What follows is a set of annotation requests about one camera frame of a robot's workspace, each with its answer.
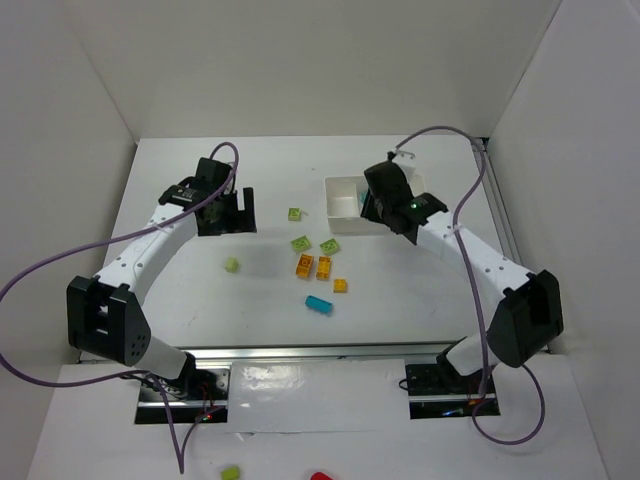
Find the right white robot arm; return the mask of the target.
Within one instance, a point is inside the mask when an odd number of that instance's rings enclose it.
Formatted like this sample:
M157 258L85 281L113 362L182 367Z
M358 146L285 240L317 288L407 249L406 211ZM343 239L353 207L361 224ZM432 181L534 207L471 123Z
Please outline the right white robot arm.
M503 363L519 368L564 330L559 282L547 270L533 273L504 257L454 222L446 204L429 193L415 195L409 168L392 161L364 172L368 193L361 216L386 225L439 257L476 285L493 309L484 334L466 337L438 357L441 368L467 377Z

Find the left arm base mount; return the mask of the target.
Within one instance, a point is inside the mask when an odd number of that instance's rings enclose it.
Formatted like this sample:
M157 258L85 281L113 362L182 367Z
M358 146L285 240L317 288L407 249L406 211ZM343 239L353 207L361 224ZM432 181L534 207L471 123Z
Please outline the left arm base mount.
M176 424L192 423L197 416L206 413L205 424L223 424L228 421L228 393L231 378L229 367L210 369L216 383L197 387L194 393L181 393L160 381L165 390L173 421ZM139 387L134 423L137 425L167 424L164 401L157 386L144 379Z

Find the small yellow lego brick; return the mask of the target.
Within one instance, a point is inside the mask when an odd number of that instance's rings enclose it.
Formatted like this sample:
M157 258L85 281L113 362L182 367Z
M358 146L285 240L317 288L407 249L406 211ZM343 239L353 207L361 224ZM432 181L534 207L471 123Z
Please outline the small yellow lego brick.
M346 293L348 291L348 282L344 278L336 278L333 281L334 293Z

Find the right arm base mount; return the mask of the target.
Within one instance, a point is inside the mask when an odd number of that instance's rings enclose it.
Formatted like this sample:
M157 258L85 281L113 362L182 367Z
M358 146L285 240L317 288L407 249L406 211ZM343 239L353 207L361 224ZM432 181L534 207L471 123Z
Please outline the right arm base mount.
M459 376L437 364L407 364L398 387L408 394L412 420L470 417L479 404L480 415L497 416L500 408L495 384L489 379L481 396L481 380L482 371Z

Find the long teal lego brick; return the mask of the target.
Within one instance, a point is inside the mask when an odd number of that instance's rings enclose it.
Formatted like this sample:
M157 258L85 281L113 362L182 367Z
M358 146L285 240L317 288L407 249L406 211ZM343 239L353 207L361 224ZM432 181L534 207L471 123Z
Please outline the long teal lego brick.
M331 302L312 295L306 297L305 306L323 315L330 315L333 311L333 304Z

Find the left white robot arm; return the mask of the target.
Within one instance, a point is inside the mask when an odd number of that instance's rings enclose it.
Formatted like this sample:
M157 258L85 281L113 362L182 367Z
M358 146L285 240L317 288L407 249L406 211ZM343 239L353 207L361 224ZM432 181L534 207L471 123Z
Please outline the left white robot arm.
M194 176L160 196L143 235L93 277L70 282L66 306L72 347L169 380L192 369L186 352L153 336L143 304L191 239L256 232L253 190L237 191L235 177L235 165L201 158Z

